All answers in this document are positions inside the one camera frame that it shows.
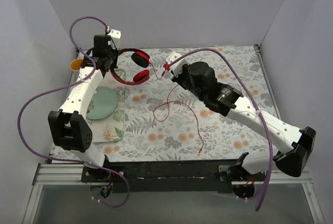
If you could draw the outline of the red headphones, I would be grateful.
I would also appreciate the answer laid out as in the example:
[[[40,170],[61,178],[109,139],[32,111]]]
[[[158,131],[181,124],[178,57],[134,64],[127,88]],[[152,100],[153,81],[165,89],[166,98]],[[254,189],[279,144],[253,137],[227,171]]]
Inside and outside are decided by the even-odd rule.
[[[126,61],[124,63],[126,66],[123,68],[126,73],[130,71],[130,75],[133,75],[131,80],[121,78],[121,76],[116,72],[116,69],[118,68],[118,59],[121,58],[121,56],[126,52],[131,53],[130,58],[132,62],[130,63],[129,61]],[[143,50],[137,48],[122,48],[118,51],[118,57],[113,60],[110,73],[119,83],[129,86],[136,86],[149,80],[150,71],[148,67],[150,65],[150,56]]]

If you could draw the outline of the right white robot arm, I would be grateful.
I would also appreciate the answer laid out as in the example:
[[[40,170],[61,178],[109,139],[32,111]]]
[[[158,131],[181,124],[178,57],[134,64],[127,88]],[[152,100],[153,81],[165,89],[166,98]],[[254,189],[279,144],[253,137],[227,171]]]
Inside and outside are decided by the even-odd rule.
[[[222,171],[231,180],[247,181],[253,175],[267,171],[273,162],[284,174],[300,177],[313,151],[316,132],[310,127],[300,129],[271,114],[257,110],[241,91],[217,81],[214,70],[205,62],[165,65],[171,71],[172,81],[190,91],[211,111],[237,121],[262,137],[270,136],[278,150],[273,156],[243,153],[237,162]]]

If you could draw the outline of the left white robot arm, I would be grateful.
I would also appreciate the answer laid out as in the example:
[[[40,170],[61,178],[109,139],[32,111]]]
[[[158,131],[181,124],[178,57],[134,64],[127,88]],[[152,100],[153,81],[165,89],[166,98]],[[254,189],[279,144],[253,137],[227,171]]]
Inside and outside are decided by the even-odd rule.
[[[86,115],[98,85],[117,65],[120,39],[118,30],[94,36],[93,48],[83,52],[84,57],[78,59],[78,78],[65,102],[48,115],[54,144],[76,155],[86,166],[95,167],[93,176],[99,182],[106,182],[111,170],[104,165],[105,155],[93,144],[93,132]]]

